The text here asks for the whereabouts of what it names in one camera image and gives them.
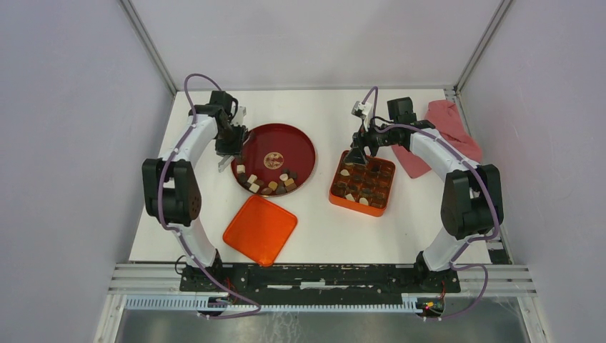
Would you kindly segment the metal serving tongs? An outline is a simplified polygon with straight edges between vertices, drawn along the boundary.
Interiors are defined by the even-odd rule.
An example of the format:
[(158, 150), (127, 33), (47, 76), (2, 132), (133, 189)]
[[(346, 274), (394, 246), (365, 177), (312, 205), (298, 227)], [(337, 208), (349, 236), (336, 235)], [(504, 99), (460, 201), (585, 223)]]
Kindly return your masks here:
[(218, 171), (223, 172), (233, 161), (243, 162), (244, 146), (249, 141), (249, 137), (243, 140), (234, 140), (228, 142), (226, 140), (217, 140), (215, 144), (216, 153), (222, 159), (218, 163)]

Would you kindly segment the orange compartment chocolate box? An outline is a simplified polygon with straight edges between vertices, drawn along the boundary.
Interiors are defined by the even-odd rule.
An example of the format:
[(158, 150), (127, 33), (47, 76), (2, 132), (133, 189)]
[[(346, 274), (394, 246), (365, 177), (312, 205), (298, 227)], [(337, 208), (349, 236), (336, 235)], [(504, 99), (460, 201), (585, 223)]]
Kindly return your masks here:
[[(381, 217), (389, 204), (396, 172), (395, 164), (372, 156), (368, 158), (365, 166), (345, 164), (344, 156), (347, 152), (343, 151), (339, 158), (337, 170), (329, 187), (329, 202), (372, 217)], [(342, 169), (348, 170), (350, 175), (348, 177), (340, 175)], [(356, 202), (345, 199), (346, 194), (352, 194)], [(362, 197), (368, 200), (368, 205), (359, 203)]]

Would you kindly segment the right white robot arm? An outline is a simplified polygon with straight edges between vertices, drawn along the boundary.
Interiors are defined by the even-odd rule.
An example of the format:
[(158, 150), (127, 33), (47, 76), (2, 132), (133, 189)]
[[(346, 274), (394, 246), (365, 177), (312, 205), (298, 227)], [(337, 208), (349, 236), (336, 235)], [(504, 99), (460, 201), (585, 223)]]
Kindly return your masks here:
[(430, 292), (442, 281), (440, 272), (455, 262), (473, 242), (498, 237), (503, 221), (500, 171), (481, 165), (449, 143), (435, 125), (417, 119), (409, 97), (388, 101), (389, 120), (376, 124), (375, 108), (357, 101), (352, 115), (362, 124), (345, 154), (348, 163), (366, 165), (384, 146), (401, 146), (423, 160), (444, 182), (440, 216), (442, 228), (420, 254), (412, 275), (416, 288)]

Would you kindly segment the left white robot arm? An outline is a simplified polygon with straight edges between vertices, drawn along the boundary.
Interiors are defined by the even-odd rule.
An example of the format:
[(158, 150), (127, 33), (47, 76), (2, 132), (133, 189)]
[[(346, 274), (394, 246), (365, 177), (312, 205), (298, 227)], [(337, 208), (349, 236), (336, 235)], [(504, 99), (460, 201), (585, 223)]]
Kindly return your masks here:
[(213, 91), (208, 104), (192, 105), (184, 131), (170, 150), (145, 159), (141, 166), (147, 214), (177, 238), (192, 266), (201, 267), (197, 281), (211, 292), (223, 285), (224, 271), (213, 265), (219, 253), (199, 218), (202, 193), (194, 167), (210, 143), (222, 158), (220, 171), (242, 155), (249, 138), (245, 114), (231, 94)]

